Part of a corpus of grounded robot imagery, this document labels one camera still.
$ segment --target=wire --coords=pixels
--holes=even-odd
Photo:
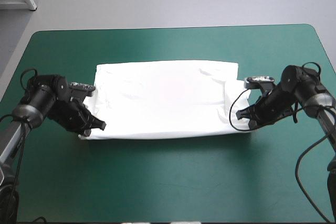
[[[22,142],[21,142],[21,152],[20,152],[19,160],[18,160],[17,166],[16,166],[16,173],[15,173],[14,183],[13,183],[12,189],[10,191],[9,200],[8,200],[8,204],[7,204],[6,211],[5,211],[5,224],[8,224],[8,221],[9,221],[9,209],[10,209],[9,206],[10,206],[10,203],[12,201],[13,194],[14,194],[14,191],[15,191],[15,187],[16,187],[17,181],[18,181],[18,175],[19,175],[19,172],[20,172],[21,162],[22,162],[22,158],[23,158],[23,150],[24,150],[25,141],[26,141],[26,125],[25,124],[28,123],[25,118],[19,118],[17,116],[11,115],[11,114],[7,114],[7,115],[2,116],[0,118],[0,122],[4,118],[10,117],[10,116],[13,119],[15,119],[16,121],[20,121],[20,123],[21,123]]]
[[[300,166],[300,163],[301,163],[301,160],[302,158],[311,150],[313,149],[315,146],[317,146],[318,144],[320,144],[321,142],[323,142],[325,139],[327,139],[332,133],[334,133],[336,131],[336,114],[330,109],[332,108],[331,106],[321,106],[321,105],[308,105],[308,106],[304,106],[304,107],[301,107],[299,109],[294,109],[292,111],[292,113],[290,114],[287,114],[285,116],[281,116],[273,121],[270,121],[268,122],[267,124],[263,124],[263,125],[259,125],[257,127],[255,127],[254,129],[250,129],[250,130],[243,130],[243,129],[238,129],[236,128],[233,124],[232,124],[232,121],[231,121],[231,112],[232,112],[232,108],[234,106],[234,104],[238,101],[238,99],[246,92],[247,90],[244,90],[242,93],[240,93],[240,95],[237,97],[237,99],[232,103],[231,107],[230,107],[230,112],[229,112],[229,122],[230,122],[230,125],[238,130],[238,131],[243,131],[243,132],[247,132],[247,131],[252,131],[252,130],[257,130],[259,128],[262,128],[264,126],[267,126],[267,125],[270,125],[270,124],[273,124],[273,123],[276,123],[286,117],[289,117],[291,115],[295,115],[297,114],[297,112],[303,110],[303,109],[306,109],[308,107],[319,107],[323,110],[326,110],[328,111],[329,113],[331,113],[334,117],[334,126],[333,126],[333,130],[328,132],[327,134],[325,134],[321,139],[319,139],[318,141],[316,141],[315,143],[313,143],[312,145],[310,145],[305,151],[302,152],[302,154],[298,157],[298,160],[297,160],[297,163],[296,163],[296,166],[295,166],[295,178],[296,178],[296,181],[301,189],[301,191],[303,192],[303,194],[305,195],[305,197],[308,199],[309,203],[313,206],[313,208],[316,210],[316,212],[326,221],[326,222],[330,222],[330,220],[322,213],[322,211],[317,207],[317,205],[314,203],[314,201],[310,198],[310,196],[308,195],[307,191],[305,190],[305,188],[303,187],[302,183],[301,183],[301,180],[300,180],[300,177],[299,177],[299,166]]]
[[[21,87],[22,87],[25,91],[28,91],[28,90],[27,90],[27,88],[25,88],[25,87],[23,86],[22,79],[23,79],[23,76],[24,76],[26,73],[30,72],[30,71],[34,71],[34,72],[35,72],[34,77],[37,76],[37,70],[36,70],[35,68],[27,68],[25,71],[22,72],[22,74],[21,74],[21,76],[20,76],[20,85],[21,85]]]
[[[44,224],[48,223],[46,218],[44,218],[43,216],[36,218],[35,220],[32,221],[32,223],[37,223],[38,220],[42,220]]]
[[[320,106],[322,109],[328,111],[329,113],[331,113],[334,117],[334,125],[333,125],[333,130],[330,131],[329,133],[327,133],[326,135],[324,135],[324,137],[322,137],[321,139],[319,139],[318,141],[316,141],[315,143],[313,143],[312,145],[310,145],[307,149],[305,149],[301,155],[299,156],[297,162],[296,162],[296,166],[295,166],[295,178],[296,181],[301,189],[301,191],[303,192],[303,194],[305,195],[305,197],[308,199],[309,203],[313,206],[313,208],[317,211],[317,213],[326,221],[326,222],[330,222],[330,220],[321,212],[321,210],[316,206],[316,204],[313,202],[313,200],[310,198],[310,196],[308,195],[307,191],[305,190],[305,188],[303,187],[300,177],[299,177],[299,166],[301,163],[302,158],[311,150],[313,149],[315,146],[317,146],[318,144],[322,143],[325,139],[327,139],[332,133],[335,132],[336,130],[336,114],[329,109],[328,107],[324,107],[324,106]]]

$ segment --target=white cloth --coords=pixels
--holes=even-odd
[[[96,91],[84,104],[107,124],[89,137],[179,138],[236,133],[229,109],[245,90],[236,80],[238,64],[208,60],[177,60],[97,66]],[[248,106],[249,91],[236,102],[232,122],[248,129],[236,111]]]

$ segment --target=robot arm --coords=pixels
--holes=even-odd
[[[35,75],[28,80],[27,87],[23,87],[25,94],[11,114],[13,121],[0,135],[0,223],[5,220],[8,224],[16,223],[18,193],[14,191],[16,179],[12,163],[32,129],[39,127],[46,117],[67,131],[85,136],[90,135],[91,129],[104,130],[106,126],[83,104],[86,96],[92,96],[94,86],[68,83],[59,75],[39,76],[35,69],[30,70],[34,70]]]
[[[250,119],[249,128],[253,130],[274,124],[286,116],[295,115],[292,105],[296,104],[297,109],[297,104],[299,103],[307,116],[319,121],[323,131],[328,136],[332,148],[336,152],[336,100],[320,81],[320,66],[314,62],[309,63],[317,65],[319,70],[315,71],[306,68],[305,65],[302,67],[287,66],[282,72],[281,80],[277,85],[274,85],[274,79],[268,76],[246,78],[245,88],[260,89],[262,95],[255,104],[237,111],[236,115],[238,119]],[[328,191],[333,215],[336,220],[335,157],[328,165],[328,171],[330,172]]]

